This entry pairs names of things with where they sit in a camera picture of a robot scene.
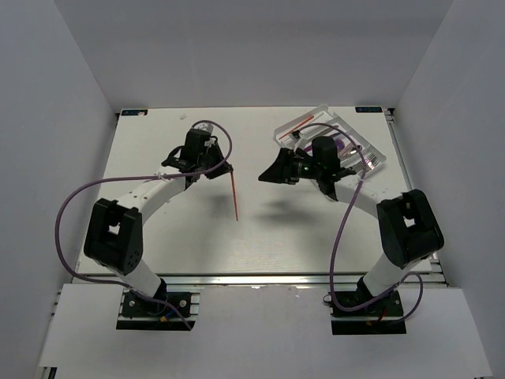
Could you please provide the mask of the orange chopstick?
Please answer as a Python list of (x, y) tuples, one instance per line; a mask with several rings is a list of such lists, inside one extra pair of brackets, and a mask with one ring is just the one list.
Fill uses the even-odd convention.
[(231, 182), (232, 196), (233, 196), (233, 202), (234, 202), (234, 215), (235, 215), (235, 220), (238, 222), (239, 221), (238, 199), (237, 199), (236, 183), (235, 183), (235, 177), (234, 177), (233, 171), (230, 172), (230, 182)]
[(288, 136), (289, 134), (291, 134), (292, 132), (294, 131), (297, 131), (299, 128), (301, 128), (302, 126), (304, 126), (305, 124), (307, 124), (308, 122), (312, 121), (313, 119), (315, 118), (315, 115), (310, 115), (309, 117), (307, 117), (306, 119), (304, 119), (302, 122), (299, 122), (296, 126), (294, 126), (292, 129), (290, 129), (289, 131), (287, 131), (286, 133), (284, 133), (281, 137), (279, 137), (279, 140), (282, 140), (284, 137)]

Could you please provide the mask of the pink handled silver spoon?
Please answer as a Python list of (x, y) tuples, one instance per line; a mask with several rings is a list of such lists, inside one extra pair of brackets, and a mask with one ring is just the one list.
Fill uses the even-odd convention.
[(339, 158), (343, 159), (345, 156), (348, 156), (350, 152), (354, 149), (354, 146), (352, 144), (347, 144), (340, 152), (339, 152)]

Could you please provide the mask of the iridescent purple ornate spoon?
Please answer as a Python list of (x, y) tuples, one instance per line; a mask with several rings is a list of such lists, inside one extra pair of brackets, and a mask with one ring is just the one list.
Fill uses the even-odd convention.
[(344, 141), (342, 141), (341, 139), (337, 138), (335, 139), (335, 146), (336, 148), (341, 151), (345, 148), (346, 144)]

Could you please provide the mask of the black handled silver spoon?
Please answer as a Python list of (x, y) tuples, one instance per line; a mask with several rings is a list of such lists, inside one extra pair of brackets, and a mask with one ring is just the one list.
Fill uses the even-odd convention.
[(360, 152), (362, 150), (362, 146), (361, 145), (358, 145), (357, 147), (352, 147), (350, 149), (350, 152), (349, 154), (350, 155), (354, 155), (354, 154), (357, 154), (358, 152)]

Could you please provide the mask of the black handled silver fork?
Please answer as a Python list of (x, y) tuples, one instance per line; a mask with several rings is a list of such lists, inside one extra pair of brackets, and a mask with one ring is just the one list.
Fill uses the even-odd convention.
[(370, 170), (373, 170), (377, 165), (381, 163), (381, 159), (374, 154), (369, 154), (365, 158), (365, 162)]

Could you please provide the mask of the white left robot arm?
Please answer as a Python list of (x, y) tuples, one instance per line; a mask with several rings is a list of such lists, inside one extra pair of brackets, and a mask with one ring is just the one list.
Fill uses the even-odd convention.
[(84, 240), (84, 255), (114, 273), (140, 294), (140, 306), (157, 315), (166, 308), (166, 284), (143, 260), (143, 226), (173, 197), (198, 181), (230, 173), (218, 138), (206, 129), (190, 129), (185, 143), (161, 163), (154, 179), (118, 199), (101, 198), (94, 204)]

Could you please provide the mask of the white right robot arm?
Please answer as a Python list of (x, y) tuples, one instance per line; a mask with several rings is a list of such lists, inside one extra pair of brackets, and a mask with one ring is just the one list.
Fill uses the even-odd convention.
[(369, 188), (363, 162), (360, 169), (344, 167), (330, 137), (317, 137), (312, 151), (281, 148), (274, 163), (259, 181), (294, 185), (302, 179), (314, 181), (320, 192), (334, 201), (346, 203), (373, 216), (379, 225), (382, 255), (357, 283), (349, 305), (342, 304), (334, 290), (332, 303), (341, 311), (360, 310), (373, 315), (383, 308), (387, 297), (410, 275), (410, 270), (444, 245), (443, 234), (426, 195), (412, 189), (391, 192)]

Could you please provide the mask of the white compartment cutlery tray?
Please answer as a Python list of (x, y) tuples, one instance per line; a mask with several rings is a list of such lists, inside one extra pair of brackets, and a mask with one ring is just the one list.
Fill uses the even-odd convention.
[[(282, 140), (279, 140), (279, 137), (313, 114), (315, 115), (315, 118), (298, 129), (302, 132), (304, 139), (306, 139), (306, 145), (304, 148), (311, 146), (312, 141), (316, 137), (330, 137), (333, 140), (339, 138), (344, 141), (346, 145), (352, 144), (354, 147), (357, 147), (358, 145), (362, 146), (362, 150), (357, 154), (349, 154), (343, 159), (339, 158), (342, 167), (351, 167), (357, 172), (357, 174), (361, 174), (362, 171), (365, 171), (366, 178), (380, 172), (385, 167), (387, 157), (369, 140), (359, 134), (359, 132), (357, 132), (338, 113), (330, 111), (329, 106), (325, 104), (315, 107), (276, 128), (273, 132), (273, 140), (275, 143), (280, 148), (293, 149), (294, 143), (290, 134)], [(381, 163), (373, 170), (370, 170), (365, 162), (365, 158), (369, 154), (374, 154), (381, 159)]]

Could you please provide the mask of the blue label sticker left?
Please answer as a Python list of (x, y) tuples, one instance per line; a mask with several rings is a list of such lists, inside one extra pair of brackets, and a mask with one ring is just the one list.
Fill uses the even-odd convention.
[(122, 117), (127, 117), (127, 116), (145, 116), (148, 114), (147, 109), (124, 109), (121, 112)]

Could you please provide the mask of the blue label sticker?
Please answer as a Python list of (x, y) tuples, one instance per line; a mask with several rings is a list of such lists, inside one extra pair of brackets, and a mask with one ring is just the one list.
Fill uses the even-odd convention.
[(357, 113), (382, 113), (382, 107), (355, 107)]
[(127, 116), (145, 116), (148, 114), (147, 109), (124, 109), (121, 112), (122, 117), (127, 117)]

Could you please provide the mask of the blue label sticker right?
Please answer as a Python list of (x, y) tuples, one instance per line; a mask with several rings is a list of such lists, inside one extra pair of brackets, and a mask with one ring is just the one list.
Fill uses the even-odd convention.
[(382, 113), (382, 107), (355, 107), (357, 113)]

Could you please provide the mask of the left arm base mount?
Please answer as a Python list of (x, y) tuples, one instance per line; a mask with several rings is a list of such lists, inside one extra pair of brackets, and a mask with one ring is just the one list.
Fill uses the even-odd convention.
[(169, 306), (147, 302), (131, 291), (125, 291), (118, 311), (116, 329), (120, 331), (188, 332), (196, 324), (200, 294), (191, 291), (168, 291)]

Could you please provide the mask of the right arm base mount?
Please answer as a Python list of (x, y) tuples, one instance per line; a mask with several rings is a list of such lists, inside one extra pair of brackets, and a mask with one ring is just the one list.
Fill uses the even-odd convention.
[(405, 335), (406, 323), (402, 302), (397, 291), (386, 298), (354, 312), (340, 310), (330, 294), (323, 297), (323, 304), (331, 309), (331, 332), (333, 336), (385, 336)]

